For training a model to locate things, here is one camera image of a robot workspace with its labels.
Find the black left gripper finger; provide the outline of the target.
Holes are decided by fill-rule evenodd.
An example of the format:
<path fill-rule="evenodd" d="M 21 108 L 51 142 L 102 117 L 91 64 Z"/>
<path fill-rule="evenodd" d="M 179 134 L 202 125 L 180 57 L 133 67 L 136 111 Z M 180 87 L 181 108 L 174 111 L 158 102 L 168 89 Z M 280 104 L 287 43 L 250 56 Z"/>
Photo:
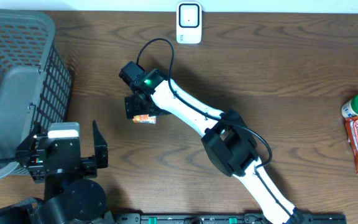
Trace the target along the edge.
<path fill-rule="evenodd" d="M 37 142 L 37 135 L 40 134 L 41 125 L 38 122 L 34 123 L 33 130 L 29 135 L 18 145 L 16 149 L 16 161 L 20 162 L 29 159 L 35 154 L 35 143 Z"/>
<path fill-rule="evenodd" d="M 96 165 L 98 169 L 108 167 L 108 144 L 98 129 L 98 125 L 93 120 L 93 140 Z"/>

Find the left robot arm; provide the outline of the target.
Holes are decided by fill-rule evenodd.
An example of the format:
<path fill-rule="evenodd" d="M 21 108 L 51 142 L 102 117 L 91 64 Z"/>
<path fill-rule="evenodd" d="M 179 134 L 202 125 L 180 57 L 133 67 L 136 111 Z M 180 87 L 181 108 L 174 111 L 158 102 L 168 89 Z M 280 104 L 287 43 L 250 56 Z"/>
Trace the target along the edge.
<path fill-rule="evenodd" d="M 94 181 L 108 167 L 108 144 L 93 123 L 94 155 L 82 157 L 78 123 L 35 123 L 12 162 L 26 168 L 44 197 L 0 208 L 0 223 L 115 223 L 102 186 Z"/>

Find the orange snack packet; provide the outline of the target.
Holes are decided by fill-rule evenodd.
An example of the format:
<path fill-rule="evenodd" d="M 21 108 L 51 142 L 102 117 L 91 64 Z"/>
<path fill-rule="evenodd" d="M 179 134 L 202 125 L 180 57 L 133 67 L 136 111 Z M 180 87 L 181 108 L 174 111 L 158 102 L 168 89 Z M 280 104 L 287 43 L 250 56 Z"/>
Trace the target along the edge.
<path fill-rule="evenodd" d="M 147 123 L 147 124 L 155 124 L 156 116 L 149 116 L 148 114 L 136 115 L 133 117 L 133 122 L 135 123 Z"/>

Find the orange Top chocolate bar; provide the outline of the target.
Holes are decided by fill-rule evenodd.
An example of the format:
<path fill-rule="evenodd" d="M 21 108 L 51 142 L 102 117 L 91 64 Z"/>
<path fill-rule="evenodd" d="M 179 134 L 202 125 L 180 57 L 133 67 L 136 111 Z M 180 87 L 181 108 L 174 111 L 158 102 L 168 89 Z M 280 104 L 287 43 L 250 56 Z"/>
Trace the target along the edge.
<path fill-rule="evenodd" d="M 349 117 L 345 120 L 348 141 L 350 142 L 351 148 L 354 153 L 354 162 L 358 174 L 358 116 Z"/>

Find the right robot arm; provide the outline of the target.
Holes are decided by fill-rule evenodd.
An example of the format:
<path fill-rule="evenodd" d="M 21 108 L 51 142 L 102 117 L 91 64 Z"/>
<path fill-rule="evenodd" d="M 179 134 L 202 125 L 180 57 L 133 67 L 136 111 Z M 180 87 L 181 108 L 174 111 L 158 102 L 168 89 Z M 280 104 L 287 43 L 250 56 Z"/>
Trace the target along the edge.
<path fill-rule="evenodd" d="M 160 70 L 147 72 L 135 62 L 125 65 L 119 77 L 142 101 L 175 115 L 194 129 L 211 163 L 243 184 L 270 223 L 304 220 L 264 169 L 266 163 L 256 150 L 256 141 L 265 143 L 265 139 L 250 130 L 239 113 L 214 109 L 185 92 Z"/>

